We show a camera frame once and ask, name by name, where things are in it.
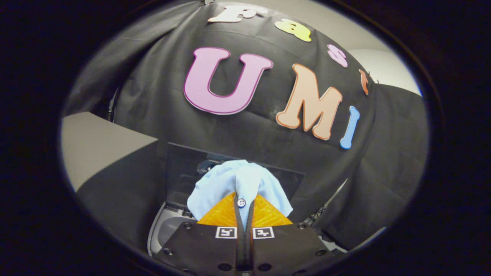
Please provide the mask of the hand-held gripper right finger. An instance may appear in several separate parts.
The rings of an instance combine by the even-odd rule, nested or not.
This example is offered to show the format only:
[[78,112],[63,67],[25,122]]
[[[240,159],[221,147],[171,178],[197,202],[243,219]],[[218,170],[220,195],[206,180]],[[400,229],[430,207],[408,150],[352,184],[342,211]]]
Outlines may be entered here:
[[261,195],[252,202],[245,243],[253,274],[318,274],[337,257],[311,226],[291,222]]

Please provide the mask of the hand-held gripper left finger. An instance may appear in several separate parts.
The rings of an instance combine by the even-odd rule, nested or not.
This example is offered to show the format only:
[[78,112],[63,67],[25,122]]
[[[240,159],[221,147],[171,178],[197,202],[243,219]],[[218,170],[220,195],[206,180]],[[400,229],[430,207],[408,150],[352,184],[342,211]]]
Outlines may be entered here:
[[240,274],[246,269],[246,232],[231,192],[198,220],[176,218],[156,259],[187,274]]

